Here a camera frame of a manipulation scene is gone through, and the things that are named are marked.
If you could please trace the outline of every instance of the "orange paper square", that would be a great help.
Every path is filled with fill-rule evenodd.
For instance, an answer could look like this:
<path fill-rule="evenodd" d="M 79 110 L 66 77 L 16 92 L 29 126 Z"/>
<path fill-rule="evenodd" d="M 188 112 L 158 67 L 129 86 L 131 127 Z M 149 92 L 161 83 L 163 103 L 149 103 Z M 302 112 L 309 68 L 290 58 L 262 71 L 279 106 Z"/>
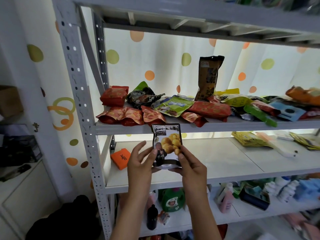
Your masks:
<path fill-rule="evenodd" d="M 130 156 L 131 153 L 125 148 L 122 148 L 120 151 L 117 151 L 110 155 L 112 161 L 118 167 L 119 170 L 122 170 L 127 167 Z"/>

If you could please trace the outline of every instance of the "green detergent jug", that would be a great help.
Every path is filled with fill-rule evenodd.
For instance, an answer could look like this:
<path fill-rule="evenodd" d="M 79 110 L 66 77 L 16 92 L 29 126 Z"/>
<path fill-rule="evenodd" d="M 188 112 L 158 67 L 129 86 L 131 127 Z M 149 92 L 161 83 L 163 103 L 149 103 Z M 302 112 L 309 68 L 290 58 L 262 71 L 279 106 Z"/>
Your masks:
<path fill-rule="evenodd" d="M 182 188 L 159 189 L 158 200 L 165 212 L 176 212 L 180 210 L 186 202 Z"/>

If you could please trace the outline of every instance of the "hand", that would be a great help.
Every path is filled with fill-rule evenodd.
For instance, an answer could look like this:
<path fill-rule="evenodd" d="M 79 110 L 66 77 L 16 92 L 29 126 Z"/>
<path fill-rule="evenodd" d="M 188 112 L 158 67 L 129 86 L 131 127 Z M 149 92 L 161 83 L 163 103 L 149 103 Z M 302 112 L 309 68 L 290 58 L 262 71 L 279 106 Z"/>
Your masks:
<path fill-rule="evenodd" d="M 157 149 L 150 147 L 139 153 L 145 145 L 146 141 L 136 145 L 128 161 L 128 194 L 132 200 L 147 201 L 150 192 L 151 175 L 160 170 L 152 167 L 158 153 Z M 142 163 L 144 157 L 148 154 L 146 161 Z"/>
<path fill-rule="evenodd" d="M 187 204 L 201 204 L 207 197 L 207 168 L 189 150 L 181 145 L 178 158 L 182 168 L 169 169 L 182 175 L 182 184 Z"/>

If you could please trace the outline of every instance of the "orange ring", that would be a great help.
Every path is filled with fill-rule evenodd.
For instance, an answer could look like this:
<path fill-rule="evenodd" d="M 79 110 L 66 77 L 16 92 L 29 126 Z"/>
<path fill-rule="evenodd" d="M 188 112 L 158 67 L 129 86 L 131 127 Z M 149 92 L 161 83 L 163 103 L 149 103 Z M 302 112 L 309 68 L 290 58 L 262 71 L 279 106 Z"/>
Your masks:
<path fill-rule="evenodd" d="M 54 110 L 54 111 L 63 111 L 65 113 L 68 113 L 68 117 L 69 117 L 69 121 L 66 125 L 62 126 L 62 127 L 58 127 L 58 126 L 55 126 L 54 124 L 53 127 L 57 130 L 57 131 L 64 131 L 68 128 L 70 128 L 70 126 L 73 124 L 73 113 L 70 113 L 71 111 L 65 107 L 62 107 L 62 106 L 48 106 L 48 111 L 51 111 L 51 110 Z"/>

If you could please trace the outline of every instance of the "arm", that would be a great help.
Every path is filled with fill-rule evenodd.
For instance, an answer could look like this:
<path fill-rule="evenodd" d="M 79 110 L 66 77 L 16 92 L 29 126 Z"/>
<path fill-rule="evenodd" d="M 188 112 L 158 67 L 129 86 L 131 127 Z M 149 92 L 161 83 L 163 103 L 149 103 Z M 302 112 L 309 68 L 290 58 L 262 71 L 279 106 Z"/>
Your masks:
<path fill-rule="evenodd" d="M 186 147 L 181 145 L 182 168 L 170 169 L 182 175 L 186 203 L 189 207 L 195 240 L 221 240 L 207 197 L 207 168 Z"/>
<path fill-rule="evenodd" d="M 146 141 L 136 145 L 128 161 L 128 198 L 110 240 L 137 240 L 139 238 L 144 208 L 150 191 L 151 174 L 159 171 L 159 169 L 152 168 L 158 151 L 150 147 L 139 154 L 144 145 Z M 142 163 L 143 158 L 148 154 L 146 161 Z"/>

